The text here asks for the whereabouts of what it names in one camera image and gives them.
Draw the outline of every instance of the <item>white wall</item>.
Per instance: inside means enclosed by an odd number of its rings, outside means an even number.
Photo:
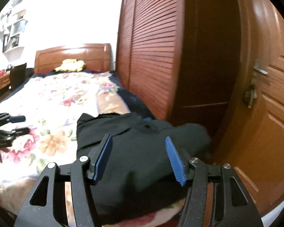
[[[25,48],[2,54],[0,70],[27,62],[34,67],[38,50],[85,43],[110,43],[115,60],[122,0],[23,0],[28,23]]]

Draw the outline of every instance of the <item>wooden headboard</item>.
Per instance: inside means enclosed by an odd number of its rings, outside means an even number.
[[[78,47],[60,46],[36,52],[34,73],[48,73],[61,66],[65,59],[84,60],[86,69],[109,71],[110,44],[81,44]]]

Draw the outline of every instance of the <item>black cloth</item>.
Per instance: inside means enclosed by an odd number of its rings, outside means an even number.
[[[102,224],[141,217],[186,196],[173,175],[165,139],[199,156],[210,145],[206,129],[197,124],[173,127],[164,120],[143,120],[137,113],[82,114],[77,122],[77,157],[95,151],[105,133],[113,136],[113,149],[102,180],[92,186]]]

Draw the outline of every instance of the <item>metal screw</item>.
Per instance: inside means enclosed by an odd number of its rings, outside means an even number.
[[[55,165],[56,165],[55,162],[50,162],[48,163],[48,168],[52,169],[55,167]]]
[[[225,164],[223,165],[223,167],[224,167],[225,169],[230,169],[230,168],[231,168],[231,165],[228,164],[228,163],[225,163]]]
[[[197,157],[192,157],[191,159],[190,159],[190,162],[191,163],[198,163],[200,161],[200,159],[198,159]]]
[[[81,162],[84,162],[84,161],[87,161],[87,160],[88,160],[88,157],[85,156],[85,155],[80,157]]]

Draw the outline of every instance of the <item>black chair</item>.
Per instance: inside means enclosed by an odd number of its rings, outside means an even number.
[[[25,81],[26,65],[12,66],[10,72],[11,91],[22,85]]]

